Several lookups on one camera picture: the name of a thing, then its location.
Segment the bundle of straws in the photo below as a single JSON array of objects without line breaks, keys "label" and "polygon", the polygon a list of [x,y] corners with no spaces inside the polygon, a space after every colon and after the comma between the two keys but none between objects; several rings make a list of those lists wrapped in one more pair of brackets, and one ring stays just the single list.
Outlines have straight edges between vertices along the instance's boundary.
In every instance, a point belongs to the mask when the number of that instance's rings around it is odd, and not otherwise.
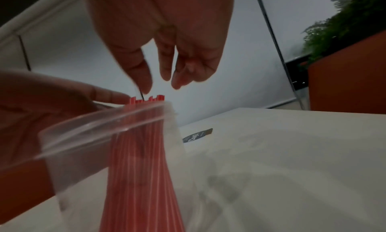
[{"label": "bundle of straws", "polygon": [[[147,102],[131,98],[125,107],[135,110]],[[128,116],[131,125],[162,116],[155,107],[142,116]],[[99,232],[184,232],[176,195],[165,158],[163,119],[133,127],[113,136],[109,153],[107,195]]]}]

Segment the white table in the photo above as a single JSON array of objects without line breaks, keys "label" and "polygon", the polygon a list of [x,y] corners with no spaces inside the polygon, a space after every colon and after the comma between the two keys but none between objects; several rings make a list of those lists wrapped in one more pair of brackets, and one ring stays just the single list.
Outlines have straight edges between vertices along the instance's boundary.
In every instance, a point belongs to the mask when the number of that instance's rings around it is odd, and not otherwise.
[{"label": "white table", "polygon": [[[206,231],[386,231],[386,116],[235,109],[180,128]],[[0,232],[62,232],[55,199]]]}]

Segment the leaves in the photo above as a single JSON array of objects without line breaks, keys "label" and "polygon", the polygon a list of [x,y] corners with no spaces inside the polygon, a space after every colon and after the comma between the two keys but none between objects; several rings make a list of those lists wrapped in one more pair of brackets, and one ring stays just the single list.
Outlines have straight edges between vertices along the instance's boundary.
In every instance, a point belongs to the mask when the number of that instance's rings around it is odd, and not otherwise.
[{"label": "leaves", "polygon": [[339,12],[308,27],[304,50],[311,61],[386,29],[386,0],[332,0]]}]

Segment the white wall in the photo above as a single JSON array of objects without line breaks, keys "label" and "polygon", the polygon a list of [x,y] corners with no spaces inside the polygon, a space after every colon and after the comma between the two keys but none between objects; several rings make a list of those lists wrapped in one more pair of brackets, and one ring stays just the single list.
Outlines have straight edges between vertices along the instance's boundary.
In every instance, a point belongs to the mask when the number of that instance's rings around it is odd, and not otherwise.
[{"label": "white wall", "polygon": [[[79,80],[136,94],[92,29],[80,2],[23,34],[34,72]],[[217,73],[205,83],[175,91],[159,75],[154,42],[144,46],[154,86],[164,94],[185,125],[237,107],[269,107],[293,99],[257,0],[236,0],[229,37]]]},{"label": "white wall", "polygon": [[302,56],[302,33],[316,21],[337,13],[331,0],[263,0],[280,50],[286,61]]},{"label": "white wall", "polygon": [[23,51],[17,37],[12,38],[0,47],[0,70],[2,69],[27,70]]}]

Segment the clear plastic bag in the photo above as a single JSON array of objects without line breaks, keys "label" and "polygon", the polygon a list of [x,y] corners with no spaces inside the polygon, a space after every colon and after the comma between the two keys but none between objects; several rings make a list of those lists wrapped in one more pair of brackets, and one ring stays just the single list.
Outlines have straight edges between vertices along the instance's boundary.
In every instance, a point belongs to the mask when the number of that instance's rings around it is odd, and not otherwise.
[{"label": "clear plastic bag", "polygon": [[69,231],[197,230],[198,193],[170,103],[84,115],[39,137]]}]

